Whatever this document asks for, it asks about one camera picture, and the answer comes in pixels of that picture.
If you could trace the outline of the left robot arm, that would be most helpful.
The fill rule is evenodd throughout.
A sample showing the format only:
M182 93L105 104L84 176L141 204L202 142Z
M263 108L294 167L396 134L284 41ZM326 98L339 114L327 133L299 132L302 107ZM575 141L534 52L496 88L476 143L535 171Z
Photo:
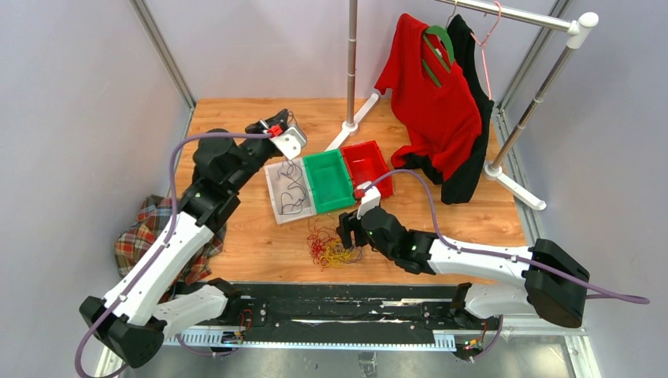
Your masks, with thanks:
M203 321L231 325L243 314L239 292L227 281L211 280L170 301L163 296L186 264L227 224L240 204L242 187L265 163L296 158L307 140L287 109L246 127L213 129L192 136L197 143L194 179L170 200L165 229L132 270L103 297L80 305L87 339L97 339L124 367L152 359L166 339Z

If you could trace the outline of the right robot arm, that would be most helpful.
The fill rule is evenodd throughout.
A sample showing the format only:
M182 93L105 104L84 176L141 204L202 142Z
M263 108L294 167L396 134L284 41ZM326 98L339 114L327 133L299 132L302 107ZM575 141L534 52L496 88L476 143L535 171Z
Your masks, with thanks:
M589 272L549 239L520 247L440 240L435 232L405 228L379 206L341 213L338 222L345 247L369 245L408 273L491 280L488 286L457 286L450 315L460 328L500 315L537 315L564 328L582 325L587 290L572 279L588 282Z

